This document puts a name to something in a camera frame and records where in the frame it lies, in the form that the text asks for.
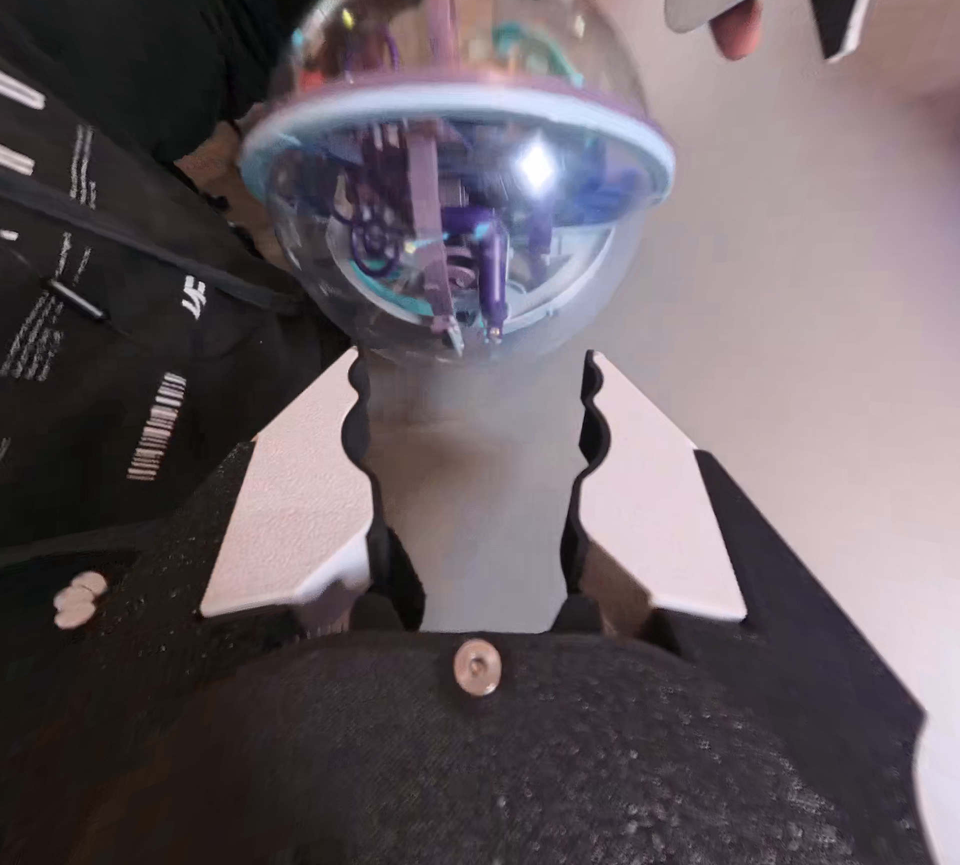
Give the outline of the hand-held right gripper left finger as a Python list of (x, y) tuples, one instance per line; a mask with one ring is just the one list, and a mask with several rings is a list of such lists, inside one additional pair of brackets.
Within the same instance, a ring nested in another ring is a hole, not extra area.
[(369, 397), (351, 347), (258, 434), (199, 603), (204, 619), (285, 610), (322, 634), (346, 627), (373, 594), (403, 628), (420, 629), (424, 586), (365, 464)]

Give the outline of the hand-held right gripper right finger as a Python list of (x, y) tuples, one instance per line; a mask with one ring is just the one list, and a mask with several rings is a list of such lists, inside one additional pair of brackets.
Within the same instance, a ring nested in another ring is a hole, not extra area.
[(656, 637), (669, 615), (738, 626), (748, 609), (695, 443), (602, 352), (583, 359), (579, 450), (553, 631)]

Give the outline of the clear maze ball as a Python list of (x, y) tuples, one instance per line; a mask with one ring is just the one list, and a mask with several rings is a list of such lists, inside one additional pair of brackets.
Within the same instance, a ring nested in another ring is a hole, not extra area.
[(676, 154), (592, 0), (317, 0), (240, 170), (354, 342), (487, 365), (607, 306)]

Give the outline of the person's black printed jacket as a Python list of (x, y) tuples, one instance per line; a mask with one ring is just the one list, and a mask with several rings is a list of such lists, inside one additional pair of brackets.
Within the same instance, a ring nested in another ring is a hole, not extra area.
[(2, 0), (2, 550), (174, 510), (344, 353), (177, 168), (313, 0)]

